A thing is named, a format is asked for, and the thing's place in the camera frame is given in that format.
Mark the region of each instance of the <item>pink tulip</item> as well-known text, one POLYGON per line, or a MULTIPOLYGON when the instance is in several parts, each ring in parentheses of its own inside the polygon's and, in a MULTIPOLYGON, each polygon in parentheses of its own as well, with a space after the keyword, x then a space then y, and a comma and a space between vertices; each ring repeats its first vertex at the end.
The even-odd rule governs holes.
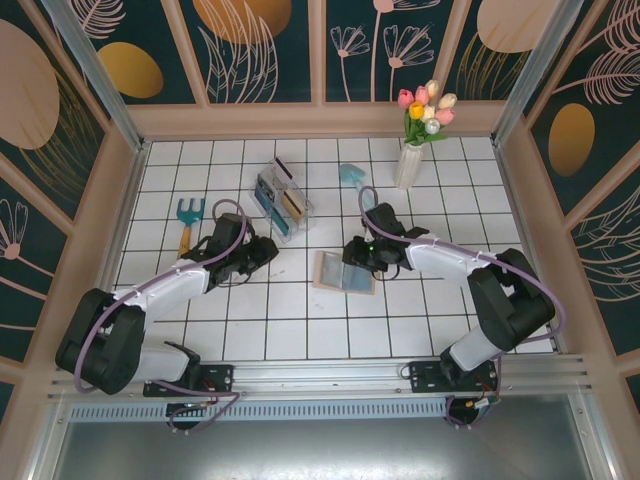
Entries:
POLYGON ((416 101, 420 102, 423 105, 429 103, 429 92, 424 87, 418 87, 416 90, 416 101))
POLYGON ((436 112, 436 120, 440 122, 440 125, 443 127, 445 125, 449 125, 453 120, 453 117, 456 116, 456 112, 451 108, 443 108, 442 110, 438 110, 436 112))
POLYGON ((409 90, 405 90, 404 88, 401 89, 400 93, 398 93, 398 105, 402 108, 409 108, 413 102, 413 93, 409 90))

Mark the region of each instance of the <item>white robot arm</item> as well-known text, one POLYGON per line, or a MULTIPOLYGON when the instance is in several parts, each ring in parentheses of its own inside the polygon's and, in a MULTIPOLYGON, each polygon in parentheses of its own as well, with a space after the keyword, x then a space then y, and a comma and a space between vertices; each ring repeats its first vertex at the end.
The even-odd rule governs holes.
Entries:
MULTIPOLYGON (((419 227, 406 231, 387 203, 366 214, 375 226, 397 238, 435 238, 419 227)), ((551 299, 540 289, 494 264, 435 246, 433 242, 416 244, 389 239, 371 229, 369 233, 370 240, 356 236, 345 246, 343 262, 372 273, 386 272, 389 265, 396 265, 437 275, 470 290, 479 326, 440 355, 440 369, 453 387, 485 362, 512 350, 555 315, 551 299), (507 287, 513 292, 507 293, 507 287)), ((482 255, 536 278, 525 256, 515 249, 482 255)))
POLYGON ((163 313, 223 284, 233 272, 251 275, 278 255, 275 243, 256 236, 249 222, 244 243, 220 261, 193 268, 196 263, 224 254, 240 235, 241 225, 238 215, 222 215, 213 234, 200 240, 171 267, 173 274, 163 273, 141 285, 111 293, 97 288, 88 291, 56 352, 58 367, 73 373, 89 332, 105 309, 136 292, 111 314, 91 341, 82 363, 82 380, 108 394, 119 392, 130 382, 147 380, 179 382, 182 388, 206 390, 202 388, 206 385, 202 385, 200 357, 195 352, 172 342, 145 341, 144 334, 163 313))

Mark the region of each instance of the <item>wallpaper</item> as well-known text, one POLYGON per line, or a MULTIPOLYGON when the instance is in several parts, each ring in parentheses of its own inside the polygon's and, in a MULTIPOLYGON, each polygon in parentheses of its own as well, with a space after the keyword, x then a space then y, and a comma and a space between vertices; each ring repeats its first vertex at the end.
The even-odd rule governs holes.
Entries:
POLYGON ((547 86, 547 80, 551 76, 551 73, 558 66, 558 63, 560 62, 560 59, 564 55, 564 52, 566 51, 567 47, 573 40, 573 36, 576 34, 576 31, 580 28, 580 25, 582 24, 584 17, 589 12, 589 9, 593 6, 593 2, 594 0, 584 0, 584 3, 582 4, 582 7, 580 7, 580 11, 578 12, 578 15, 576 16, 575 20, 571 23, 571 25, 567 26, 568 32, 567 32, 567 35, 564 37, 562 45, 560 45, 560 48, 556 52, 555 57, 553 57, 553 60, 549 64, 549 67, 547 67, 546 72, 540 79, 538 86, 536 87, 534 92, 531 94, 531 98, 529 98, 527 105, 524 107, 525 117, 529 115, 529 112, 538 101, 538 97, 542 93, 542 90, 544 89, 544 87, 547 86))
POLYGON ((640 168, 571 234, 616 354, 640 348, 640 168))
POLYGON ((24 361, 66 241, 0 179, 0 357, 24 361))
POLYGON ((104 131, 14 0, 0 0, 0 156, 74 218, 104 131))
POLYGON ((636 409, 640 413, 640 374, 627 377, 627 386, 631 392, 633 403, 635 403, 636 409))
POLYGON ((211 103, 310 102, 307 0, 180 0, 211 103))
POLYGON ((608 3, 531 132, 565 213, 638 140, 640 4, 608 3))
POLYGON ((473 0, 445 91, 460 100, 505 100, 557 0, 473 0))
MULTIPOLYGON (((51 23, 39 0, 38 5, 51 23)), ((69 5, 126 104, 195 103, 160 0, 69 5)))
POLYGON ((0 381, 0 425, 2 425, 4 412, 7 411, 7 407, 9 406, 9 399, 11 398, 12 393, 13 385, 0 381))
POLYGON ((327 1, 326 101, 389 102, 433 77, 450 1, 327 1))

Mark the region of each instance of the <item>tulip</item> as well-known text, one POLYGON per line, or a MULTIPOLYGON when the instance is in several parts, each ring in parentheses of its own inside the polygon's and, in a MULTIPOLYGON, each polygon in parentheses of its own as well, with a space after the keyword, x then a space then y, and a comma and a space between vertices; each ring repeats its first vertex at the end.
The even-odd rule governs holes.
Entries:
POLYGON ((412 119, 418 120, 419 118, 422 118, 423 113, 424 113, 424 105, 422 105, 420 102, 413 102, 409 106, 409 116, 412 119))
POLYGON ((440 122, 435 118, 430 118, 427 123, 424 124, 424 129, 429 135, 433 135, 440 131, 440 122))
POLYGON ((427 93, 426 88, 418 87, 416 90, 416 102, 420 102, 422 105, 429 103, 429 93, 427 93))
POLYGON ((436 116, 436 109, 434 107, 426 105, 424 107, 424 113, 422 114, 422 118, 420 120, 422 120, 422 123, 427 123, 427 120, 435 116, 436 116))
POLYGON ((458 97, 456 97, 455 93, 447 93, 438 102, 438 108, 453 108, 457 101, 458 97))
POLYGON ((440 122, 440 125, 444 127, 445 125, 449 125, 455 116, 455 110, 451 108, 443 108, 436 112, 435 118, 440 122))
POLYGON ((425 85, 425 88, 427 89, 427 92, 429 93, 429 98, 433 99, 435 98, 436 94, 438 93, 438 81, 437 80, 429 80, 427 82, 427 84, 425 85))
POLYGON ((404 88, 400 90, 398 93, 398 105, 402 108, 409 108, 413 103, 413 93, 409 90, 405 90, 404 88))

